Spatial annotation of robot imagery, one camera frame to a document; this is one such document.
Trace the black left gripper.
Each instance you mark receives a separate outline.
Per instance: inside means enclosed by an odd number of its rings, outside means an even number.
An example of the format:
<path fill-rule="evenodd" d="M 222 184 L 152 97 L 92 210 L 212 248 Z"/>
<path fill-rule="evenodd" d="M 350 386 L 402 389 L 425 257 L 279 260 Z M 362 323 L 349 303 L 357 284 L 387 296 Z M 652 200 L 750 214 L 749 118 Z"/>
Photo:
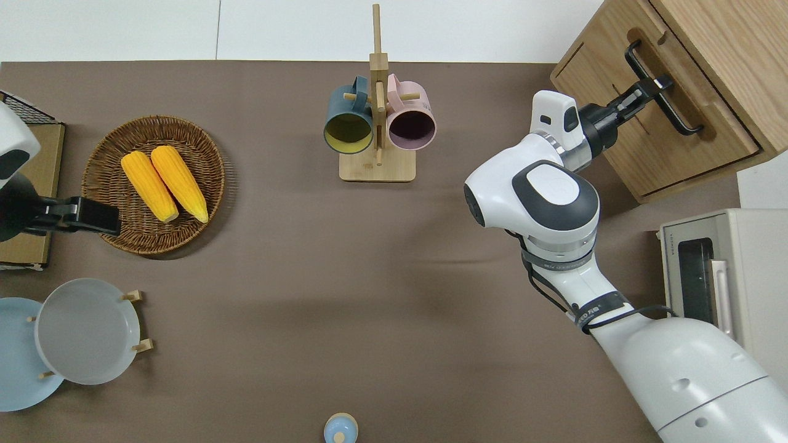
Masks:
<path fill-rule="evenodd" d="M 88 231 L 108 236 L 119 236 L 122 229 L 120 210 L 84 197 L 68 199 L 66 226 L 63 215 L 49 213 L 50 209 L 65 204 L 64 199 L 40 196 L 29 179 L 14 175 L 1 191 L 1 241 L 20 233 L 44 236 L 48 232 Z"/>

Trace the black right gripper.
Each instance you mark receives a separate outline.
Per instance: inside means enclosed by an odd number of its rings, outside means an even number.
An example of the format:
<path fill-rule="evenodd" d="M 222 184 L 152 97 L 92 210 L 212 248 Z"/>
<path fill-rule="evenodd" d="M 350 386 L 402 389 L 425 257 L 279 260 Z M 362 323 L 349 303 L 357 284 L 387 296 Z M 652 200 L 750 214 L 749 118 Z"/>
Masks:
<path fill-rule="evenodd" d="M 650 101 L 667 106 L 665 90 L 673 86 L 670 76 L 639 79 L 616 101 L 607 106 L 588 103 L 579 109 L 579 121 L 591 155 L 600 155 L 618 140 L 619 124 L 624 124 Z"/>

